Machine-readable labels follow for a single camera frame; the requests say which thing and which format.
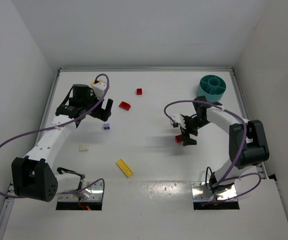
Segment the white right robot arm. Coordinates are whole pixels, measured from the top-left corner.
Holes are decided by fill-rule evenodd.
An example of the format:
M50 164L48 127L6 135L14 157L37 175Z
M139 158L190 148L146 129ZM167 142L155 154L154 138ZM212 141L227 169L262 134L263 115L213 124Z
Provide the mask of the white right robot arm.
M194 146L199 129L215 124L229 136L228 160L206 178L207 189L212 193L221 192L232 186L236 179L246 177L245 171L250 167L268 160L270 153L263 123L248 120L224 108L218 102L209 102L205 96L191 100L195 113L192 115L174 114L170 116L171 125L179 128L181 133L176 140L183 146Z

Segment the red sloped lego brick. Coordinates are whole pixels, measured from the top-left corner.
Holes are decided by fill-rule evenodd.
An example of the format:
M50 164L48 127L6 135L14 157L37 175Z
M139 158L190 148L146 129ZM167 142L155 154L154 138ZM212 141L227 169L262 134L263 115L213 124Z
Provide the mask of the red sloped lego brick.
M126 110L126 111L129 111L130 108L131 108L131 105L130 105L129 103L127 103L127 102L122 101L122 102L119 104L119 107L120 107L121 109L124 109L124 110Z

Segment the small red lego brick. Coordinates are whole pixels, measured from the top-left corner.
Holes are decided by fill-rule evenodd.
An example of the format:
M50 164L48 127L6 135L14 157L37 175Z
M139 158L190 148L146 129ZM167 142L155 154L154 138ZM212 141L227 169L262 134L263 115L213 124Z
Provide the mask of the small red lego brick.
M143 90L142 90L141 88L137 88L137 89L136 89L136 94L137 94L138 96L143 95Z

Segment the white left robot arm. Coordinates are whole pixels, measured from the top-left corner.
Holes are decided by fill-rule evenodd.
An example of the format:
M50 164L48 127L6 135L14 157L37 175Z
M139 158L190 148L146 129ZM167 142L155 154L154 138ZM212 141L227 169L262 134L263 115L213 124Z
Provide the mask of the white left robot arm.
M24 156L11 164L14 194L50 202L56 194L80 191L84 174L63 167L53 171L59 150L87 115L103 122L111 116L112 99L102 107L108 84L96 81L92 85L74 84L57 107L49 130Z

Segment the long yellow lego plate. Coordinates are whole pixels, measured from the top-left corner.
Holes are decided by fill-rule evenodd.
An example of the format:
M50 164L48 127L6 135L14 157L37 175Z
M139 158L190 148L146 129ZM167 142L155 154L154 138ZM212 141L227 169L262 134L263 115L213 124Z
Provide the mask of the long yellow lego plate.
M133 171L130 169L130 167L124 162L123 159L120 159L116 162L118 167L121 169L121 171L129 178L133 175Z

